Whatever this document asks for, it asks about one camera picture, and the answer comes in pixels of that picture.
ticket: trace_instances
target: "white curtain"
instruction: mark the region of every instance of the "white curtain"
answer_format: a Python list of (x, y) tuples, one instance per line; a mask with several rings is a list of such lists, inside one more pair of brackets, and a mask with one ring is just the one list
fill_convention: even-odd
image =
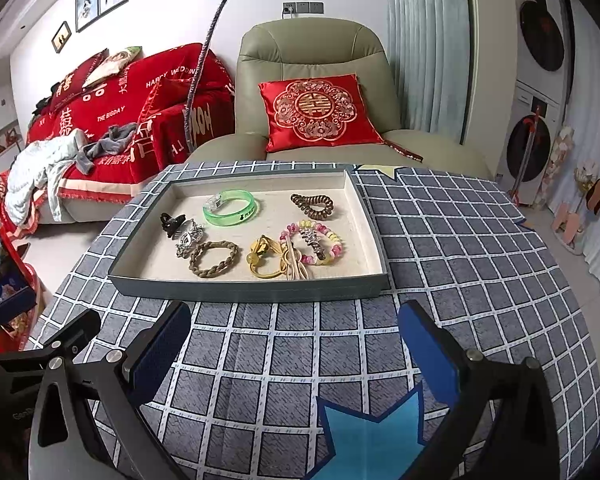
[[(573, 211), (580, 201), (573, 168), (587, 159), (593, 159), (600, 165), (600, 30), (578, 0), (571, 0), (571, 6), (576, 63), (566, 124), (575, 130), (575, 149), (556, 184), (550, 203), (554, 212), (562, 202), (571, 203)], [(591, 273), (600, 280), (600, 216), (591, 220), (587, 228), (584, 254)]]
[(462, 136), (469, 86), (468, 0), (389, 0), (387, 54), (402, 126)]

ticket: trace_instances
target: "electrical outlet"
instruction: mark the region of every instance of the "electrical outlet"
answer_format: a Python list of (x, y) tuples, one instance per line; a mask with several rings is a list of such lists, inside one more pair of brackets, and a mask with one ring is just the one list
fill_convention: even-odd
[(308, 14), (309, 13), (309, 2), (296, 3), (296, 9), (298, 10), (298, 14)]
[(287, 14), (296, 14), (296, 3), (295, 2), (286, 2), (282, 4), (282, 15), (285, 16)]
[(309, 12), (311, 14), (324, 14), (324, 3), (322, 2), (310, 2)]

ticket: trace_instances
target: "recliner chair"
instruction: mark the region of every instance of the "recliner chair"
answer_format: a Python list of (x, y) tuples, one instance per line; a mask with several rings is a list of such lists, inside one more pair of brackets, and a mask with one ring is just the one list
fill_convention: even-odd
[[(382, 144), (307, 147), (266, 153), (269, 121), (258, 83), (358, 75), (368, 116), (381, 136), (423, 156), (422, 164)], [(413, 166), (491, 179), (482, 155), (453, 140), (400, 124), (392, 70), (378, 37), (359, 23), (301, 18), (262, 23), (242, 38), (235, 96), (236, 133), (200, 146), (189, 162), (295, 160)]]

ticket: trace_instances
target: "translucent green wristband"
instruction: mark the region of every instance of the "translucent green wristband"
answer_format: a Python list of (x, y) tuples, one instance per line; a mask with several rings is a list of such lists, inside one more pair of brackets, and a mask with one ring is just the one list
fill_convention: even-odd
[[(216, 211), (220, 209), (220, 206), (229, 202), (230, 200), (244, 200), (247, 202), (247, 206), (244, 209), (235, 213), (229, 213), (227, 215), (217, 215)], [(202, 206), (202, 211), (205, 214), (206, 221), (212, 225), (219, 227), (227, 227), (230, 225), (241, 224), (251, 218), (257, 211), (258, 205), (253, 195), (248, 191), (241, 191), (239, 189), (232, 189), (229, 191), (223, 191), (205, 202)]]

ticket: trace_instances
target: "gray tablecloth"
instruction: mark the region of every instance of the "gray tablecloth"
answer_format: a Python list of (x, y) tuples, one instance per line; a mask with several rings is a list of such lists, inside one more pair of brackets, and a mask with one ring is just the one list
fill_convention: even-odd
[[(85, 308), (102, 331), (78, 360), (125, 348), (166, 301), (122, 296), (107, 271), (168, 182), (330, 164), (236, 162), (163, 171), (121, 209), (80, 258), (36, 325), (30, 347)], [(600, 434), (600, 376), (588, 329), (564, 275), (538, 235), (491, 182), (427, 170), (352, 172), (382, 236), (390, 290), (373, 300), (316, 304), (192, 304), (192, 332), (142, 413), (192, 478), (302, 478), (330, 450), (317, 398), (382, 415), (421, 381), (398, 334), (396, 311), (419, 300), (464, 348), (519, 363), (534, 355), (554, 400), (562, 476)], [(424, 384), (424, 439), (446, 413)], [(122, 471), (128, 459), (98, 403), (100, 433)], [(493, 406), (459, 473), (477, 459)]]

